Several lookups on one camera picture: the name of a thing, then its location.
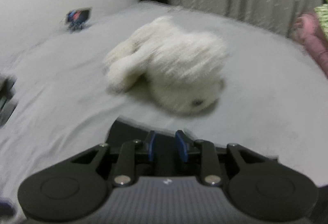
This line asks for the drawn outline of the grey folded garment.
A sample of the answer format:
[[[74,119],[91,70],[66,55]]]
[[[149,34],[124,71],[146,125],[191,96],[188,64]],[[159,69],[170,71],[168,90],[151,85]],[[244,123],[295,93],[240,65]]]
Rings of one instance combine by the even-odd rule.
[[[13,100],[15,82],[15,78],[1,75],[1,127],[7,123],[17,106]]]

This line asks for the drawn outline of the phone on blue stand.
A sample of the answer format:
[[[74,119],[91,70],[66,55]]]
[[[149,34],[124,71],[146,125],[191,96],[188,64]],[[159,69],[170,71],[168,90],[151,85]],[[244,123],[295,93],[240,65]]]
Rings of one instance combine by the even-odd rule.
[[[78,8],[69,11],[64,20],[70,32],[81,31],[86,27],[92,12],[92,7]]]

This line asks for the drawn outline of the green patterned cloth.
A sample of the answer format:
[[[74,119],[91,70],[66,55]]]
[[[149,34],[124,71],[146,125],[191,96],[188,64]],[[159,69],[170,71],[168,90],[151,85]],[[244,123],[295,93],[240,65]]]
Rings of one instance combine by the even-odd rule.
[[[321,6],[315,8],[315,13],[318,17],[320,28],[323,31],[325,37],[328,37],[328,4],[327,0]]]

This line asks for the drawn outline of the pink rolled quilt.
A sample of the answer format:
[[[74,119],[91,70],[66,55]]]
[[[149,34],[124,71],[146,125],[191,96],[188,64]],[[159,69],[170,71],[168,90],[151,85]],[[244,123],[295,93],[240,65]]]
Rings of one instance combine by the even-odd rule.
[[[327,36],[316,13],[305,13],[296,19],[294,40],[304,46],[327,77]]]

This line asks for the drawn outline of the black t-shirt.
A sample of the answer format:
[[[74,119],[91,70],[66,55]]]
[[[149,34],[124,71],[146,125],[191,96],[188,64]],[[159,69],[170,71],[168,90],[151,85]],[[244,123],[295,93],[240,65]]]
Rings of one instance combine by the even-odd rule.
[[[153,160],[149,161],[144,140],[148,133],[155,131]],[[148,177],[187,177],[204,179],[207,176],[223,177],[223,165],[226,150],[207,140],[190,139],[188,161],[182,162],[175,144],[175,132],[159,131],[124,119],[116,119],[106,139],[111,152],[119,154],[126,142],[134,142],[133,178]]]

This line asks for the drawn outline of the white plush dog toy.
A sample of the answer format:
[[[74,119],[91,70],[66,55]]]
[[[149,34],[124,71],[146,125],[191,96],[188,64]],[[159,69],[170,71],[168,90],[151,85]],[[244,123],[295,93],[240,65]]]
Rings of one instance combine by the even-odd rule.
[[[109,91],[143,77],[153,100],[175,114],[199,113],[219,100],[226,44],[211,32],[188,32],[163,16],[134,31],[104,59]]]

